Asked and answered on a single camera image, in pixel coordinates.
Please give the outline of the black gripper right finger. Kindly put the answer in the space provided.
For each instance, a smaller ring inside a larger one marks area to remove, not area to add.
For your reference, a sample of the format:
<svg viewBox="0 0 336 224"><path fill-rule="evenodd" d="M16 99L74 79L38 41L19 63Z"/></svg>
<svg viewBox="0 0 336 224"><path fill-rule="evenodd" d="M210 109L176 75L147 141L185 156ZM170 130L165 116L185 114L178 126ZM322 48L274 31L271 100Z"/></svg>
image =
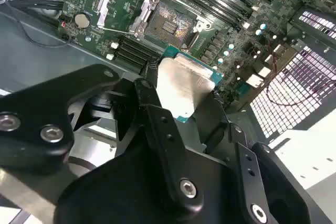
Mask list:
<svg viewBox="0 0 336 224"><path fill-rule="evenodd" d="M225 223L331 223L276 153L250 144L214 91L195 110L204 153L225 164Z"/></svg>

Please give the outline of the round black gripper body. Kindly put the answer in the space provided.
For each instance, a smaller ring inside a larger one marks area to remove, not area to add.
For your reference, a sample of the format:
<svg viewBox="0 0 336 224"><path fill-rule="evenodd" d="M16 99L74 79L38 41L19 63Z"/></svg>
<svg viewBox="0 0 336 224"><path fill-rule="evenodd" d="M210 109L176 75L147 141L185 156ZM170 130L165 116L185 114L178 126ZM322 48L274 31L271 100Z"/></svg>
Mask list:
<svg viewBox="0 0 336 224"><path fill-rule="evenodd" d="M204 192L204 206L189 223L244 223L229 169L187 150L196 170L192 182ZM60 196L54 223L181 223L166 203L166 187L139 132L122 155L72 182Z"/></svg>

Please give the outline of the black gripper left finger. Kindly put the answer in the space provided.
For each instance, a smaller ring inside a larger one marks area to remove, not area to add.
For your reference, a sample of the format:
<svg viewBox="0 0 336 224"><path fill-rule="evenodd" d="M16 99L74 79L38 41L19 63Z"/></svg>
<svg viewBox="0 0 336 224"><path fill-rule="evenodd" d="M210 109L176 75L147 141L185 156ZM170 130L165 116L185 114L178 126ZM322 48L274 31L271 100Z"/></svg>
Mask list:
<svg viewBox="0 0 336 224"><path fill-rule="evenodd" d="M10 168L51 173L64 163L74 144L72 120L77 102L112 91L119 76L104 65L92 65L1 98L1 164ZM176 214L196 214L204 205L203 192L192 182L190 163L170 111L161 107L156 89L136 79L122 114L126 126L136 126L159 165L166 187L166 203Z"/></svg>

